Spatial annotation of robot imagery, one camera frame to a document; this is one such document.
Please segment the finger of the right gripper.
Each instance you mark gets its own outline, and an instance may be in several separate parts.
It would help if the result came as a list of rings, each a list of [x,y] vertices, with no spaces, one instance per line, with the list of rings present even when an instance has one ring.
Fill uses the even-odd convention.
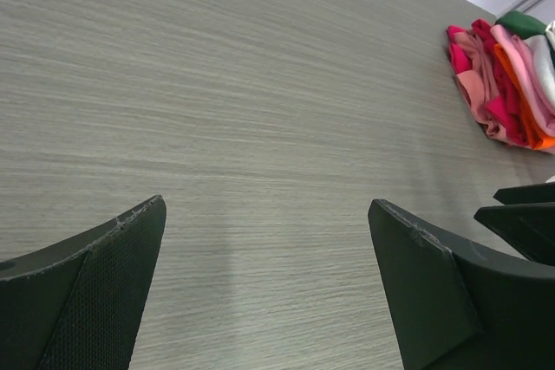
[[[524,258],[554,265],[554,203],[482,207],[474,219]]]
[[[555,202],[555,184],[543,183],[499,189],[493,198],[502,204],[543,204]]]

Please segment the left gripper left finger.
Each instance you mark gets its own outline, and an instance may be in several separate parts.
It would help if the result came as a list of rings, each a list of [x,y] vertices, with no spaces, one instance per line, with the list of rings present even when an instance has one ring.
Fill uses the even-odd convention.
[[[165,229],[156,195],[1,263],[3,369],[127,369]]]

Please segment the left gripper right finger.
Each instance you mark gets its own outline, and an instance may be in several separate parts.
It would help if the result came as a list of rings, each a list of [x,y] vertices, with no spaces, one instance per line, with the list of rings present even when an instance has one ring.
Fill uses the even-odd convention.
[[[382,199],[368,219],[405,368],[553,368],[554,265],[491,249]]]

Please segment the green and white t-shirt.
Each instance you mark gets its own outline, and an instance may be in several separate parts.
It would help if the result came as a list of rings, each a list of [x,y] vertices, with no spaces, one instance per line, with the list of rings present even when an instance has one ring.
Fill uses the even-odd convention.
[[[516,35],[532,52],[532,64],[545,105],[554,111],[554,33],[539,19],[512,10],[495,22]]]

